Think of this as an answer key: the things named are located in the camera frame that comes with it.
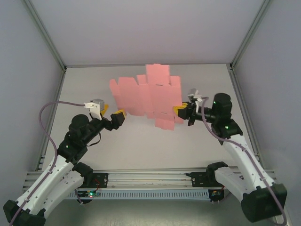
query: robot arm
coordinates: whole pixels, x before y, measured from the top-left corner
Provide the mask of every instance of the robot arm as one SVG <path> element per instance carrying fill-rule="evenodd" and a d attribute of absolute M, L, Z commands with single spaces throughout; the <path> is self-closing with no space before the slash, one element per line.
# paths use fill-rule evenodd
<path fill-rule="evenodd" d="M 243 213 L 251 222 L 282 214 L 286 188 L 283 184 L 275 183 L 248 147 L 242 130 L 231 119 L 230 96 L 216 94 L 212 108 L 204 107 L 207 97 L 202 98 L 196 89 L 192 89 L 188 97 L 189 102 L 174 107 L 176 115 L 188 120 L 188 126 L 192 126 L 195 120 L 205 121 L 207 129 L 228 151 L 242 174 L 242 178 L 234 174 L 224 162 L 213 163 L 207 168 L 209 181 L 218 182 L 228 188 L 241 202 Z M 281 209 L 272 193 L 276 195 Z"/>
<path fill-rule="evenodd" d="M 115 112 L 110 121 L 103 117 L 108 108 L 103 100 L 95 99 L 82 106 L 90 110 L 92 120 L 83 114 L 76 115 L 57 155 L 38 180 L 16 201 L 6 202 L 3 209 L 10 225 L 43 226 L 51 211 L 70 192 L 92 181 L 93 170 L 79 160 L 87 152 L 88 143 L 103 129 L 111 131 L 123 124 L 125 112 Z"/>

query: pink foam block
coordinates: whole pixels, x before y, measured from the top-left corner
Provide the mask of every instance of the pink foam block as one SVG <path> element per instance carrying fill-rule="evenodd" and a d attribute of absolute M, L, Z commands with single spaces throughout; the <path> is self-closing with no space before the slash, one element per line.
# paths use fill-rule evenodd
<path fill-rule="evenodd" d="M 183 120 L 173 112 L 174 106 L 182 105 L 181 78 L 170 76 L 168 65 L 146 65 L 146 75 L 119 78 L 110 81 L 110 89 L 118 109 L 124 108 L 131 115 L 147 115 L 155 118 L 155 126 L 174 130 L 175 123 Z"/>

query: white wall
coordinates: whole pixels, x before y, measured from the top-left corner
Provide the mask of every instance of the white wall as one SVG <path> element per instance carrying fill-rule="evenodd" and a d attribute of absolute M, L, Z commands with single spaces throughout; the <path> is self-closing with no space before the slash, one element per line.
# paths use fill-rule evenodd
<path fill-rule="evenodd" d="M 230 63 L 263 0 L 32 0 L 66 65 Z"/>
<path fill-rule="evenodd" d="M 0 206 L 21 194 L 41 143 L 40 108 L 61 70 L 19 0 L 0 1 Z M 7 225 L 0 211 L 0 225 Z"/>
<path fill-rule="evenodd" d="M 261 153 L 288 190 L 301 221 L 301 1 L 276 0 L 237 67 Z"/>

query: gray floor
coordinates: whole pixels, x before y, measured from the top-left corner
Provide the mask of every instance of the gray floor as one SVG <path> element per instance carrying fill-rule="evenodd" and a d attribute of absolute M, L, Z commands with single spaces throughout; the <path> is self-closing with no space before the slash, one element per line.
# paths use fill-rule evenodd
<path fill-rule="evenodd" d="M 205 201 L 92 201 L 82 207 L 65 200 L 45 226 L 272 226 L 264 220 L 250 223 L 239 202 L 230 196 L 220 205 Z"/>

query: pink object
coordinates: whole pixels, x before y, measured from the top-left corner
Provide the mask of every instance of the pink object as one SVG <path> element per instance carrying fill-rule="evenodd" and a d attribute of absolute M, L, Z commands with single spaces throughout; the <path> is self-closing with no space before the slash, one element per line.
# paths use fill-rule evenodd
<path fill-rule="evenodd" d="M 174 130 L 174 123 L 183 124 L 175 115 L 174 106 L 182 105 L 181 78 L 170 76 L 169 65 L 146 65 L 146 75 L 110 80 L 110 89 L 118 109 L 131 115 L 155 118 L 155 126 Z"/>

